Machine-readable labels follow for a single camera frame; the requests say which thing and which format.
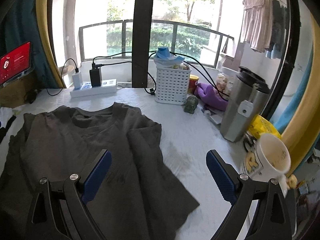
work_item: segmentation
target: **mug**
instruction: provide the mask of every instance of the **mug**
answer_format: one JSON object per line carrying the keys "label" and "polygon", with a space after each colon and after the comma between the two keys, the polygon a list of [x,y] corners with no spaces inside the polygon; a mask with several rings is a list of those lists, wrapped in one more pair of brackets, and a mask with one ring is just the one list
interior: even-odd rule
{"label": "mug", "polygon": [[257,140],[253,152],[248,152],[241,164],[244,174],[252,180],[268,182],[279,181],[284,197],[287,194],[285,174],[290,170],[291,158],[287,147],[276,136],[264,133]]}

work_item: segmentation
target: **cardboard box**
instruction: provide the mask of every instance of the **cardboard box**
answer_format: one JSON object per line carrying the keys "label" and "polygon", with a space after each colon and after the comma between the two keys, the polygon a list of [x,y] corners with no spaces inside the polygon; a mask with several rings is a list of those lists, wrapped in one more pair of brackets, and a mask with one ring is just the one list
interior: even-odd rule
{"label": "cardboard box", "polygon": [[36,74],[31,72],[7,86],[0,88],[0,105],[15,108],[25,104],[25,95],[31,90],[39,88]]}

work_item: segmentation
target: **laptop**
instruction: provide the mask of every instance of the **laptop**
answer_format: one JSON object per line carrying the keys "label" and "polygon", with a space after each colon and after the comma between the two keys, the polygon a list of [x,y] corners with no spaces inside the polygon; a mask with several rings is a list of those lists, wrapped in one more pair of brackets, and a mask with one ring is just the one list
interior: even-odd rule
{"label": "laptop", "polygon": [[31,42],[26,42],[0,59],[0,86],[19,79],[30,72]]}

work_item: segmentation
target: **bush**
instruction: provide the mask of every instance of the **bush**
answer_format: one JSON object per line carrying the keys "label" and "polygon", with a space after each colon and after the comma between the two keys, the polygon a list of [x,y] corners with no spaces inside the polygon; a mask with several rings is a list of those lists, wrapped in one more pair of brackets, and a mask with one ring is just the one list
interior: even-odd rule
{"label": "bush", "polygon": [[[161,28],[151,29],[150,33],[150,50],[157,50],[158,47],[165,46],[171,48],[172,42],[172,29]],[[196,59],[200,59],[201,49],[203,45],[208,45],[210,32],[178,26],[176,49],[178,53],[190,55]],[[116,27],[107,33],[108,50],[121,51],[122,47],[122,28]],[[132,28],[126,30],[126,50],[132,47]]]}

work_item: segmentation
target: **white tablecloth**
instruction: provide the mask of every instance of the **white tablecloth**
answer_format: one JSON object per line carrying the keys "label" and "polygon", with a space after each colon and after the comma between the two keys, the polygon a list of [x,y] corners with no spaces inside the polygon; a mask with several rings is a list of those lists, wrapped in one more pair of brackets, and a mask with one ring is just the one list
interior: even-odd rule
{"label": "white tablecloth", "polygon": [[[226,163],[239,171],[245,157],[242,143],[230,143],[220,134],[218,128],[201,112],[198,106],[194,114],[183,112],[183,106],[156,103],[154,97],[144,89],[119,89],[117,93],[71,98],[71,89],[64,89],[51,97],[44,90],[31,105],[22,107],[21,114],[13,122],[7,136],[0,144],[0,173],[3,171],[8,152],[10,135],[16,135],[23,125],[23,114],[50,112],[61,105],[97,111],[113,104],[124,103],[139,107],[144,115],[162,124],[160,147],[164,163],[179,178],[186,189],[198,200],[200,206],[189,215],[180,228],[176,239],[209,240],[219,228],[231,205],[222,195],[207,169],[206,153],[215,149]],[[244,223],[238,239],[244,239],[248,220]]]}

